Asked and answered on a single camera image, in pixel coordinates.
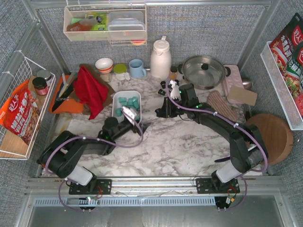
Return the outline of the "green capsule number three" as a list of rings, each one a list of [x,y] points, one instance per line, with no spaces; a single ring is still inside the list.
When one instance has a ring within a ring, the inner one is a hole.
[[[140,109],[140,105],[138,104],[138,102],[133,102],[133,107],[138,110]]]

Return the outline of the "pink striped cloth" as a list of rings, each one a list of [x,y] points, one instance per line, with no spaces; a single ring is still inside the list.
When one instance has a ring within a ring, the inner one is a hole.
[[[237,121],[238,114],[232,110],[228,103],[222,98],[218,91],[213,91],[207,98],[207,103],[216,110],[220,115],[232,120]]]

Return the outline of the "white storage basket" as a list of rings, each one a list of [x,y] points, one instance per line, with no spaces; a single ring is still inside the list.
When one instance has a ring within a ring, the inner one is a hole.
[[[115,93],[114,97],[113,97],[113,102],[112,102],[112,117],[115,117],[116,119],[118,119],[118,122],[122,122],[125,118],[125,116],[122,114],[121,117],[117,117],[116,116],[116,109],[117,108],[122,108],[123,106],[119,103],[118,98],[119,97],[126,97],[127,99],[132,99],[133,96],[137,96],[138,97],[138,104],[140,105],[140,109],[136,110],[138,113],[138,121],[141,121],[141,115],[142,115],[142,105],[141,105],[141,94],[138,91],[134,91],[134,90],[124,90],[124,91],[119,91],[117,93]]]

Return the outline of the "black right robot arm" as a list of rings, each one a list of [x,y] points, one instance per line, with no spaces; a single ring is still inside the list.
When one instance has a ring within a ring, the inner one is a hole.
[[[174,118],[186,114],[229,142],[230,155],[222,159],[226,164],[211,175],[210,184],[215,193],[227,190],[236,177],[253,171],[260,163],[268,164],[268,152],[257,126],[238,124],[217,113],[209,104],[201,103],[193,84],[179,86],[175,80],[160,84],[162,88],[158,93],[164,96],[164,101],[155,111],[157,117]]]

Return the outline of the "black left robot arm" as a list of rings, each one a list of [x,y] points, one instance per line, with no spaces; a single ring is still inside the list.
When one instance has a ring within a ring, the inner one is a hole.
[[[83,155],[109,155],[116,148],[116,139],[129,131],[142,136],[149,123],[131,124],[127,119],[118,122],[115,117],[108,117],[96,138],[77,136],[70,131],[63,131],[40,155],[37,163],[56,174],[82,186],[96,184],[96,176],[78,162]]]

